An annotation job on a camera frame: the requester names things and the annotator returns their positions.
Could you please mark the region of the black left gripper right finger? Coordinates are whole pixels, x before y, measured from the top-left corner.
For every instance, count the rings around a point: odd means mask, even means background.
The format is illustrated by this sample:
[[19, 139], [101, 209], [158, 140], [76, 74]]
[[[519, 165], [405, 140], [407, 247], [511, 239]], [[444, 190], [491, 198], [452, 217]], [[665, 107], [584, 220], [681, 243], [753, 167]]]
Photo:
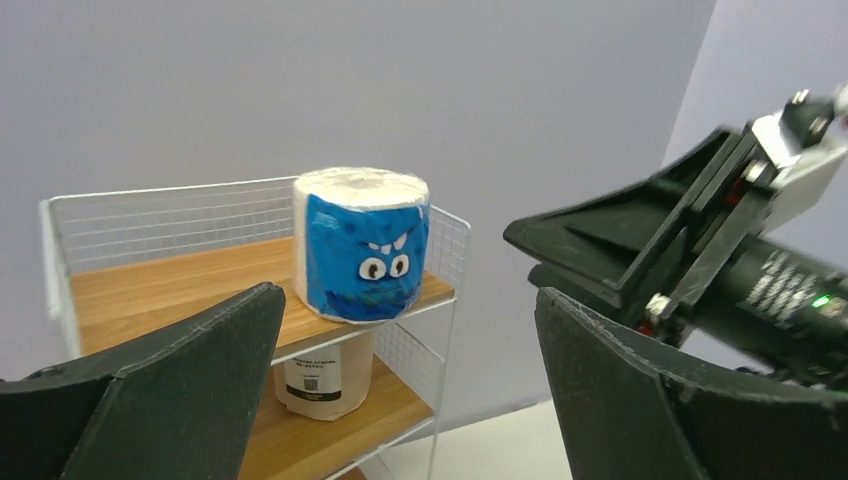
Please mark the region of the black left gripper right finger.
[[843, 479], [847, 397], [729, 370], [553, 288], [534, 312], [576, 479]]

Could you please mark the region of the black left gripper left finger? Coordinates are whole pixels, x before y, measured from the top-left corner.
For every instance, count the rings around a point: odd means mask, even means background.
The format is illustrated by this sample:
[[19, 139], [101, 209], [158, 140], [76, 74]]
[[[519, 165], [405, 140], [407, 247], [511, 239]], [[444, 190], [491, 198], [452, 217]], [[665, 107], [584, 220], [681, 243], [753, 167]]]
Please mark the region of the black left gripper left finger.
[[234, 479], [282, 325], [260, 283], [106, 350], [1, 385], [5, 479]]

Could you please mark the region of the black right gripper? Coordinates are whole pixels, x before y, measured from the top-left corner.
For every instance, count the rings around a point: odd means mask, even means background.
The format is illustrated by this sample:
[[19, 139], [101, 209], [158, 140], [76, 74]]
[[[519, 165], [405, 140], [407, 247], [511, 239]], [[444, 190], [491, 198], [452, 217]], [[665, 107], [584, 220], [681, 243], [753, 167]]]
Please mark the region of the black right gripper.
[[[756, 139], [718, 128], [648, 178], [583, 203], [512, 221], [503, 238], [537, 261], [528, 280], [601, 312], [644, 303], [679, 278], [699, 237], [736, 204]], [[768, 378], [847, 388], [847, 276], [747, 236], [690, 311], [644, 312], [635, 329], [679, 347], [703, 330], [770, 368]]]

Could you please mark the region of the brown paper roll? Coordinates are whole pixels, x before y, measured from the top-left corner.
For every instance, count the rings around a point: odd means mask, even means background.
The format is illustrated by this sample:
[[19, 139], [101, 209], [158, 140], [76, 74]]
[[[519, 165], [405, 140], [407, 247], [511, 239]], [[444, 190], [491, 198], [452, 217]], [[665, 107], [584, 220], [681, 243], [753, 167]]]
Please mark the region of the brown paper roll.
[[332, 422], [351, 413], [367, 398], [375, 335], [365, 333], [272, 368], [277, 400], [295, 414]]

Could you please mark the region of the blue white roll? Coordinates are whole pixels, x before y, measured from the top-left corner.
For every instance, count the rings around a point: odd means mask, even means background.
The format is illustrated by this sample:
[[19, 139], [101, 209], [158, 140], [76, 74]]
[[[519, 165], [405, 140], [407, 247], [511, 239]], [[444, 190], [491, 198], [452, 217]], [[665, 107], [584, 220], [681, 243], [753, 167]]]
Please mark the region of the blue white roll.
[[430, 189], [407, 173], [330, 167], [293, 182], [293, 286], [314, 313], [367, 324], [397, 318], [420, 297]]

